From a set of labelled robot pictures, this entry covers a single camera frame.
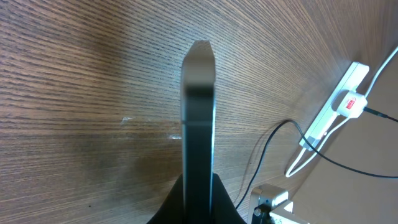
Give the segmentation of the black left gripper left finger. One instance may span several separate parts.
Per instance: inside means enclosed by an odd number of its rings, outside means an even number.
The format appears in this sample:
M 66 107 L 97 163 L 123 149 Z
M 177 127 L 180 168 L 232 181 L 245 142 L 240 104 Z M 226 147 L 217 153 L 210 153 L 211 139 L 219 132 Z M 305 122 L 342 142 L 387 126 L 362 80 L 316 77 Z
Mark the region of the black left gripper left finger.
M 183 224 L 183 177 L 180 175 L 163 204 L 147 224 Z

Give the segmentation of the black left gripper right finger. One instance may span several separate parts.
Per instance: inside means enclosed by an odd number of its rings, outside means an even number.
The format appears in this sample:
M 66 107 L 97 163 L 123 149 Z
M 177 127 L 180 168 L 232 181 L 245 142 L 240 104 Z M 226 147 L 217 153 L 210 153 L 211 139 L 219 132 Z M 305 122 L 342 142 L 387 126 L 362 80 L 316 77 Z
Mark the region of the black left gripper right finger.
M 246 224 L 230 199 L 219 175 L 213 173 L 212 224 Z

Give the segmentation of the blue Galaxy smartphone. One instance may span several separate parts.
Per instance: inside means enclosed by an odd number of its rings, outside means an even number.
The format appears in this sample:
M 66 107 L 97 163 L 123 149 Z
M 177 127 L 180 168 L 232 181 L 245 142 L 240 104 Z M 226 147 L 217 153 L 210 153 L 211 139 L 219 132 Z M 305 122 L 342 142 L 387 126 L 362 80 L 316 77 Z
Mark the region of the blue Galaxy smartphone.
M 181 71 L 183 206 L 185 223 L 209 223 L 212 210 L 215 56 L 196 40 Z

